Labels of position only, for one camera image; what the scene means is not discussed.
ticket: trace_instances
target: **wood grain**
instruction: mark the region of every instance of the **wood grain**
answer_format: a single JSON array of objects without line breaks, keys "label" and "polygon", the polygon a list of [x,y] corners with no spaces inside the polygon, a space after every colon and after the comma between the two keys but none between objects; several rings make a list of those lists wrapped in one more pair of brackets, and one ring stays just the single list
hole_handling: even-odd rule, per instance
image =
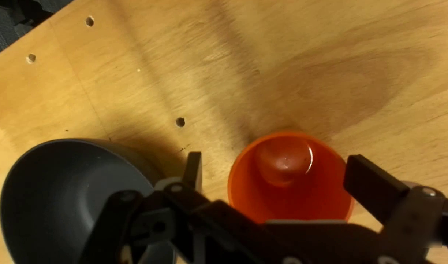
[{"label": "wood grain", "polygon": [[278,130],[448,196],[448,0],[76,0],[0,53],[0,188],[38,143],[101,139],[199,150],[225,200],[238,152]]}]

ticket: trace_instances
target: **wooden surface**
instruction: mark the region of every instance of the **wooden surface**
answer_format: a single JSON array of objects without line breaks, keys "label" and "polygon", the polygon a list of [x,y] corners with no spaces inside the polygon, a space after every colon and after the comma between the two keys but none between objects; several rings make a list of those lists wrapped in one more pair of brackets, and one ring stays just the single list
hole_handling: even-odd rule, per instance
[{"label": "wooden surface", "polygon": [[0,55],[0,188],[74,137],[199,150],[225,200],[238,152],[288,128],[448,196],[448,0],[76,0]]}]

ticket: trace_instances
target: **red plastic cup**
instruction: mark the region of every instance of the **red plastic cup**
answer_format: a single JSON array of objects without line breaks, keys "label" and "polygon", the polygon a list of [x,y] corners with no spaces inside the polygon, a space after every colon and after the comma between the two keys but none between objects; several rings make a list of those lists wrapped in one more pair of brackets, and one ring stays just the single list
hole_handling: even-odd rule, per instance
[{"label": "red plastic cup", "polygon": [[228,178],[229,205],[248,219],[347,221],[352,199],[344,191],[345,163],[301,133],[276,133],[246,147]]}]

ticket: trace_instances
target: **orange cup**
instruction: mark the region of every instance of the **orange cup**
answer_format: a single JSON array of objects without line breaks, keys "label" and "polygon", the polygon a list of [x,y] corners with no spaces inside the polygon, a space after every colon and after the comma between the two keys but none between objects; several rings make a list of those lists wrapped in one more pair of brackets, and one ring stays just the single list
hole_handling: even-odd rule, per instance
[{"label": "orange cup", "polygon": [[232,165],[229,205],[248,219],[347,221],[345,163],[329,147],[297,131],[253,141]]}]

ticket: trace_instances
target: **wooden table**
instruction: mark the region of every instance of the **wooden table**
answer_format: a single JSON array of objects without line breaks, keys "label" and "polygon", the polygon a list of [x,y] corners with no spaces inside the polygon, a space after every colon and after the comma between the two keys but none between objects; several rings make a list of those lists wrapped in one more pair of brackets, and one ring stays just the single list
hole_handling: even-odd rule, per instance
[{"label": "wooden table", "polygon": [[0,53],[0,188],[35,144],[101,139],[199,150],[225,200],[238,152],[278,130],[448,196],[448,0],[76,0]]}]

